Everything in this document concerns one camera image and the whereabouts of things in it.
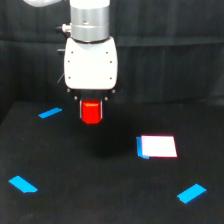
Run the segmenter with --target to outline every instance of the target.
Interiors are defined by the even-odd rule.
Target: black table
[[[224,108],[106,106],[86,125],[77,105],[17,102],[0,126],[1,224],[223,224]],[[46,119],[38,114],[55,107]],[[178,158],[142,159],[136,137],[174,135]],[[22,193],[8,181],[35,186]],[[177,195],[199,184],[188,204]]]

